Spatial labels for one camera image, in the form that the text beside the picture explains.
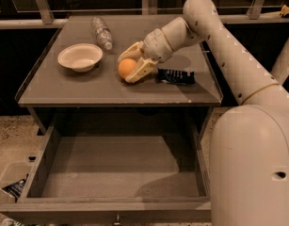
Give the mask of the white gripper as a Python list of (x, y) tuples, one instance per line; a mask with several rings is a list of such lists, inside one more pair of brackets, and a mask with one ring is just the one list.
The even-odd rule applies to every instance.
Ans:
[(171, 46), (172, 32), (156, 28), (142, 41), (137, 41), (118, 57), (118, 62), (126, 58), (138, 60), (136, 67), (125, 78), (127, 83), (135, 83), (151, 73), (158, 62), (165, 62), (173, 55)]

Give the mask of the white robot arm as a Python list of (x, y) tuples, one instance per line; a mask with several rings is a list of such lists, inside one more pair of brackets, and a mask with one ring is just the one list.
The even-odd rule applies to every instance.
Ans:
[(289, 93), (220, 21), (212, 0), (186, 0), (182, 16), (126, 49), (136, 81), (174, 52), (204, 40), (236, 107), (217, 121), (210, 146), (213, 226), (289, 226)]

